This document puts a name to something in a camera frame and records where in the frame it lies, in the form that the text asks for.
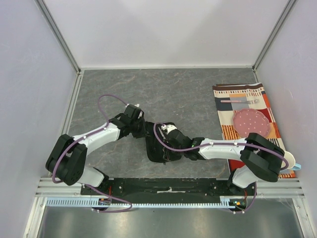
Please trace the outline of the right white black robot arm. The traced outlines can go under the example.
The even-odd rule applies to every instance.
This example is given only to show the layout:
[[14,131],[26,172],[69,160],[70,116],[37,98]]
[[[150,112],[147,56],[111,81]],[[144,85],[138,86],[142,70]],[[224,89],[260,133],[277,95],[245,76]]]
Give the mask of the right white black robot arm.
[[244,166],[234,170],[227,182],[228,192],[240,194],[259,180],[277,182],[281,170],[288,168],[285,152],[257,133],[237,140],[212,140],[204,137],[189,138],[173,125],[163,125],[159,131],[161,144],[190,160],[228,159],[241,161]]

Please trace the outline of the black zippered tool case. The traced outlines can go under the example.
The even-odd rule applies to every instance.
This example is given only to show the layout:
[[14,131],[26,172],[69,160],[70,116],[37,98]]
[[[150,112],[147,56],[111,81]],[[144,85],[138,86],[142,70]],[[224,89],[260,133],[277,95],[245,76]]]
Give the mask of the black zippered tool case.
[[182,155],[178,152],[171,151],[163,147],[157,140],[154,134],[154,123],[145,122],[148,135],[146,136],[146,151],[147,157],[151,162],[155,163],[167,163],[178,161],[182,158]]

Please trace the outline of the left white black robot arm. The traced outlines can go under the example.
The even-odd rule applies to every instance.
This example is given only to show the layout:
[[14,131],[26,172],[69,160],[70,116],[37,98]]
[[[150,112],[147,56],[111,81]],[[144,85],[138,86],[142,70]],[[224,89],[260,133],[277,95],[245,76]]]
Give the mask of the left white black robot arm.
[[61,135],[46,162],[46,169],[52,173],[55,183],[88,184],[96,194],[103,195],[109,188],[107,176],[88,166],[86,158],[102,146],[130,134],[135,138],[146,136],[144,112],[135,105],[127,105],[123,113],[87,133],[73,137]]

